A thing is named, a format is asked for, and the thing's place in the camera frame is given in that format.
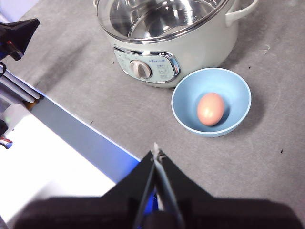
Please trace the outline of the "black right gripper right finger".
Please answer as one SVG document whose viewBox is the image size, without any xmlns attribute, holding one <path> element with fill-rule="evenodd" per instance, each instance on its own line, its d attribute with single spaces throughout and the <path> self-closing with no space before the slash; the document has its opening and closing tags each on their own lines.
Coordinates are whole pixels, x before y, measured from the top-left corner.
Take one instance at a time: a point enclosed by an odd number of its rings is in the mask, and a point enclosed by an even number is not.
<svg viewBox="0 0 305 229">
<path fill-rule="evenodd" d="M 153 145 L 163 207 L 183 229 L 302 229 L 301 220 L 287 205 L 267 199 L 217 198 L 186 176 Z"/>
</svg>

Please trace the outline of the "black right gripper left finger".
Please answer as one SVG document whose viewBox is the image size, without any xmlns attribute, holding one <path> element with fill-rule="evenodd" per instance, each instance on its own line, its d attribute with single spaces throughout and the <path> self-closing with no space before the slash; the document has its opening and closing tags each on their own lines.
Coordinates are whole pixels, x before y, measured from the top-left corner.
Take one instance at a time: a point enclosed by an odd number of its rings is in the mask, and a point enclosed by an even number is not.
<svg viewBox="0 0 305 229">
<path fill-rule="evenodd" d="M 154 170 L 149 152 L 138 165 L 101 197 L 53 197 L 29 203 L 17 229 L 131 229 Z"/>
</svg>

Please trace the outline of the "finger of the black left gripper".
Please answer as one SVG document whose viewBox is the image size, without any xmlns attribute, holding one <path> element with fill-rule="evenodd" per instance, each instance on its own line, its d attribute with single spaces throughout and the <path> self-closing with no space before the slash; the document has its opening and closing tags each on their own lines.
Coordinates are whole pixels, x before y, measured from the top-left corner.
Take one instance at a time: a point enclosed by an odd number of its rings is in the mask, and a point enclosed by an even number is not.
<svg viewBox="0 0 305 229">
<path fill-rule="evenodd" d="M 0 53 L 24 54 L 40 21 L 36 18 L 0 23 Z"/>
</svg>

